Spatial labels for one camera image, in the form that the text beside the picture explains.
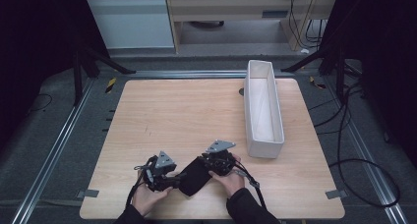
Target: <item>person's arm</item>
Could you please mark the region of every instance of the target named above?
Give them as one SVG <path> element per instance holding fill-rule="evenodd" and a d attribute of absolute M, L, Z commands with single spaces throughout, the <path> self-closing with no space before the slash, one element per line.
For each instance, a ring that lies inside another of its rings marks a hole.
<path fill-rule="evenodd" d="M 145 218 L 142 214 L 130 204 L 114 222 L 114 224 L 145 224 Z"/>
<path fill-rule="evenodd" d="M 172 187 L 163 192 L 153 192 L 146 184 L 141 184 L 135 191 L 132 204 L 129 204 L 114 224 L 144 224 L 145 216 L 150 213 L 157 202 L 167 197 Z"/>
<path fill-rule="evenodd" d="M 238 162 L 240 157 L 233 154 Z M 209 171 L 209 174 L 217 180 L 227 193 L 227 211 L 236 224 L 270 224 L 278 223 L 278 220 L 266 209 L 258 205 L 252 194 L 245 188 L 245 180 L 233 170 L 227 176 L 218 176 Z"/>
<path fill-rule="evenodd" d="M 276 218 L 259 206 L 248 189 L 242 188 L 233 194 L 226 203 L 227 211 L 236 224 L 263 223 L 276 224 Z"/>

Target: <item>metal bracket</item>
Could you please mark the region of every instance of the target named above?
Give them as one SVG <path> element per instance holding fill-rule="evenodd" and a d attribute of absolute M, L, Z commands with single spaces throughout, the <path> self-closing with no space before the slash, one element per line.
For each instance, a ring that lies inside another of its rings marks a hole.
<path fill-rule="evenodd" d="M 85 191 L 78 191 L 77 198 L 84 198 L 86 196 L 89 197 L 98 197 L 99 191 L 96 190 L 85 190 Z"/>
<path fill-rule="evenodd" d="M 227 148 L 234 147 L 236 143 L 224 141 L 224 140 L 215 140 L 215 142 L 206 149 L 207 153 L 216 153 L 223 150 L 226 150 Z"/>
<path fill-rule="evenodd" d="M 156 160 L 155 168 L 166 167 L 172 164 L 174 164 L 174 161 L 172 160 L 172 158 L 169 157 L 168 154 L 166 154 L 164 151 L 161 151 Z"/>
<path fill-rule="evenodd" d="M 328 197 L 328 199 L 332 199 L 335 197 L 344 198 L 344 197 L 348 197 L 349 195 L 347 194 L 345 190 L 341 190 L 341 191 L 334 190 L 334 191 L 326 192 L 326 196 Z"/>

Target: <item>black stand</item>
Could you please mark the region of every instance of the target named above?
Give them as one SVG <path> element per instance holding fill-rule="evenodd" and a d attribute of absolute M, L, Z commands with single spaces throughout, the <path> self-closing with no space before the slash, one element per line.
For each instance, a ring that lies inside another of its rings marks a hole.
<path fill-rule="evenodd" d="M 128 70 L 119 64 L 113 62 L 110 58 L 103 56 L 101 53 L 93 50 L 86 45 L 80 34 L 78 33 L 74 22 L 72 22 L 67 10 L 63 7 L 60 0 L 51 0 L 53 7 L 59 14 L 62 27 L 65 29 L 67 41 L 71 45 L 73 51 L 73 68 L 74 68 L 74 86 L 75 86 L 75 100 L 74 105 L 77 105 L 83 96 L 82 71 L 81 67 L 86 71 L 89 78 L 96 78 L 99 74 L 99 69 L 95 64 L 96 60 L 101 61 L 107 66 L 115 69 L 121 74 L 135 74 L 136 71 Z"/>
<path fill-rule="evenodd" d="M 295 72 L 310 62 L 323 58 L 320 66 L 320 74 L 328 75 L 334 67 L 337 70 L 336 74 L 336 95 L 343 102 L 344 94 L 344 67 L 345 67 L 345 53 L 344 49 L 349 41 L 349 31 L 355 25 L 355 17 L 358 12 L 358 7 L 362 5 L 362 0 L 356 0 L 353 7 L 346 15 L 334 33 L 329 37 L 328 41 L 322 43 L 320 49 L 295 65 L 282 69 L 282 72 Z"/>

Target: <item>yellow tape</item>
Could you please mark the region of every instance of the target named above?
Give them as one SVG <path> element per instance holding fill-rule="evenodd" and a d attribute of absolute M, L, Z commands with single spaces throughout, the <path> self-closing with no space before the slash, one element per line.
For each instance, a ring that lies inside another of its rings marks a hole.
<path fill-rule="evenodd" d="M 326 85 L 325 84 L 316 84 L 314 82 L 314 78 L 313 77 L 310 77 L 310 84 L 313 84 L 313 85 L 315 85 L 318 88 L 326 88 Z"/>
<path fill-rule="evenodd" d="M 108 85 L 107 85 L 107 88 L 105 89 L 105 92 L 106 93 L 110 93 L 111 92 L 111 89 L 113 88 L 113 86 L 114 86 L 115 83 L 116 83 L 116 78 L 111 79 L 108 82 Z"/>

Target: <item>black sleeve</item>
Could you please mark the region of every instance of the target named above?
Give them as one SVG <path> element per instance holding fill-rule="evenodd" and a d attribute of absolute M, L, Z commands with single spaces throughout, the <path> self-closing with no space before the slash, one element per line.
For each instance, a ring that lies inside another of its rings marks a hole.
<path fill-rule="evenodd" d="M 236 224 L 276 224 L 278 220 L 259 206 L 248 189 L 237 191 L 226 203 L 227 211 Z"/>
<path fill-rule="evenodd" d="M 145 218 L 131 204 L 119 216 L 113 224 L 145 224 Z"/>

